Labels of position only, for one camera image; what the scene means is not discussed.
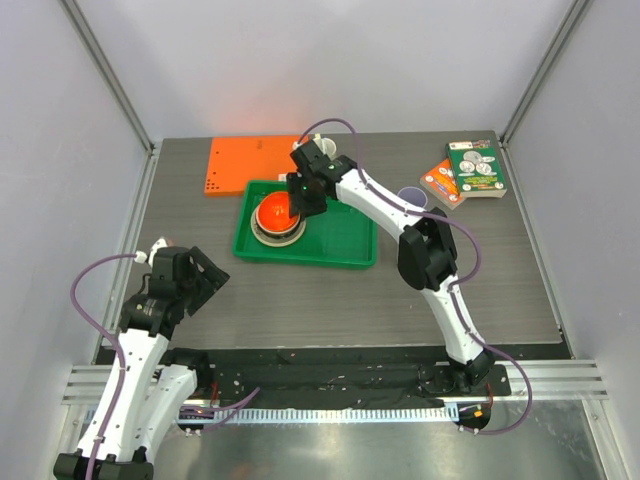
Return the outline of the orange bowl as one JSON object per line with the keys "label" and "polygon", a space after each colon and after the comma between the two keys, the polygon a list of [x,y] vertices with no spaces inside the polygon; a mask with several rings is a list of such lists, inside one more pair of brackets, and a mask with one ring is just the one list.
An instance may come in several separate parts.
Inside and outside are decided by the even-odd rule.
{"label": "orange bowl", "polygon": [[277,191],[267,195],[258,205],[256,221],[266,233],[284,235],[292,232],[300,224],[300,215],[290,212],[289,194]]}

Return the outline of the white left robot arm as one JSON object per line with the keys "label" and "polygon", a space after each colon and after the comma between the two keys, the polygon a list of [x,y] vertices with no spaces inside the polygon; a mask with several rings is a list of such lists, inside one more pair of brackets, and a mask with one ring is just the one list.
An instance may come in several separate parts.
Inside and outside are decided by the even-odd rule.
{"label": "white left robot arm", "polygon": [[58,455],[57,479],[150,479],[162,439],[190,397],[205,397],[213,370],[201,350],[169,346],[174,330],[228,281],[198,247],[159,239],[131,256],[150,267],[121,307],[119,332],[98,330],[115,358],[91,424],[72,453]]}

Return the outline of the cream plate with black mark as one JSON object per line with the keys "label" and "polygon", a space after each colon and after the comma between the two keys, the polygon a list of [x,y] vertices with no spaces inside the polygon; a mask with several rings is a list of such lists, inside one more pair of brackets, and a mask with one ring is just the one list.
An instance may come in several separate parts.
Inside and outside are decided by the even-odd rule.
{"label": "cream plate with black mark", "polygon": [[261,244],[263,244],[263,245],[265,245],[265,246],[267,246],[267,247],[271,247],[271,248],[283,248],[283,247],[290,246],[290,245],[292,245],[292,244],[294,244],[294,243],[296,243],[296,242],[292,242],[292,243],[285,243],[284,245],[282,245],[282,244],[277,245],[277,244],[273,244],[273,243],[271,243],[271,244],[269,244],[269,243],[265,244],[265,243],[262,243],[262,242],[260,242],[260,243],[261,243]]}

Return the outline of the dark brown bowl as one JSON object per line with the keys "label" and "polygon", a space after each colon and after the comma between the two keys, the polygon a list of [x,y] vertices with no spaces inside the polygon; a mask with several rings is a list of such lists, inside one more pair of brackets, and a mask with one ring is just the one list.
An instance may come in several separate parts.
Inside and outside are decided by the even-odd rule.
{"label": "dark brown bowl", "polygon": [[306,228],[306,222],[304,220],[299,221],[292,229],[286,232],[269,232],[263,229],[257,221],[251,224],[253,235],[262,243],[273,243],[277,245],[284,245],[285,243],[296,242],[304,233]]}

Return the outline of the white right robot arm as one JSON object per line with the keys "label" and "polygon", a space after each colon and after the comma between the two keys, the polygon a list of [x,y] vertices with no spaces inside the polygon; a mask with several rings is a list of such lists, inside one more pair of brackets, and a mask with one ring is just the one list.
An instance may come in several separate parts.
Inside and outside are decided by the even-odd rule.
{"label": "white right robot arm", "polygon": [[494,355],[475,328],[459,287],[457,249],[444,212],[419,210],[376,182],[354,160],[331,155],[326,138],[296,142],[296,171],[286,177],[290,214],[320,215],[333,199],[364,214],[397,243],[397,269],[431,308],[445,341],[451,380],[472,395],[483,388]]}

